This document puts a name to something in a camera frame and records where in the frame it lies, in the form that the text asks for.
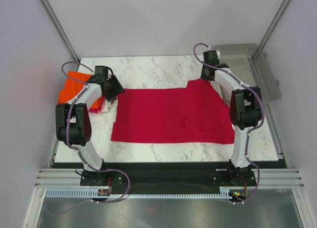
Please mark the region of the crimson red t shirt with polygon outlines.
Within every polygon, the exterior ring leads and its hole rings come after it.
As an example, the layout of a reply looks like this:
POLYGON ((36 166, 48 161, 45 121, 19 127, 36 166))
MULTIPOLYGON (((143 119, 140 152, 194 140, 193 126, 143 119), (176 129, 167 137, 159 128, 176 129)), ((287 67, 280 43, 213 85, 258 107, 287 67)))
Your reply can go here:
POLYGON ((119 95, 111 140, 129 143, 232 144, 229 107, 210 82, 185 88, 126 89, 119 95))

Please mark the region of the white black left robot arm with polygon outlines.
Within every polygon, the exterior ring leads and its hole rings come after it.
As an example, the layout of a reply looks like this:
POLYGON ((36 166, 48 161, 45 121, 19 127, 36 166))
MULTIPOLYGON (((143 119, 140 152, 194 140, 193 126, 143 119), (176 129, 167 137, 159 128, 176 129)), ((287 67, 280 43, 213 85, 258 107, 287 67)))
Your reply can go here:
POLYGON ((84 170, 92 172, 92 180, 98 185, 103 185, 107 183, 109 174, 103 170, 104 160, 96 152, 91 141, 92 126, 89 110, 100 97, 104 97, 107 102, 114 102, 125 90, 110 67, 97 65, 91 70, 88 66, 76 62, 76 65, 93 72, 89 79, 83 81, 64 71, 64 66, 71 63, 69 61, 62 64, 62 73, 68 79, 81 83, 83 87, 71 100, 56 105, 56 138, 74 150, 81 159, 84 170))

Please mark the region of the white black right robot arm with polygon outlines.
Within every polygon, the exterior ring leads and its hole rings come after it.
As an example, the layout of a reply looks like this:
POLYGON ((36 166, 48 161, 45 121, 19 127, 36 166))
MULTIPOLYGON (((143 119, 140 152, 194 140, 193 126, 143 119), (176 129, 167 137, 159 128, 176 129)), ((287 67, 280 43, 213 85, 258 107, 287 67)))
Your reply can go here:
POLYGON ((245 179, 241 169, 251 164, 248 156, 251 132, 264 123, 262 92, 258 86, 242 82, 227 65, 220 64, 216 50, 203 52, 203 58, 202 79, 218 83, 231 95, 229 118, 235 137, 230 163, 234 169, 229 170, 226 177, 230 184, 239 185, 245 179))

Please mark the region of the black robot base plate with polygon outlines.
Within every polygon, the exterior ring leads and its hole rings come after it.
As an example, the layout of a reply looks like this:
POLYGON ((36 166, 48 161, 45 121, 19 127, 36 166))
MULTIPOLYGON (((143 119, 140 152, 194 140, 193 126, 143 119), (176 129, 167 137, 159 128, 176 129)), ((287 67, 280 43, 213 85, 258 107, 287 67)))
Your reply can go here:
POLYGON ((252 187, 256 176, 249 165, 230 162, 104 163, 105 173, 83 170, 81 186, 110 186, 115 192, 216 192, 220 187, 252 187))

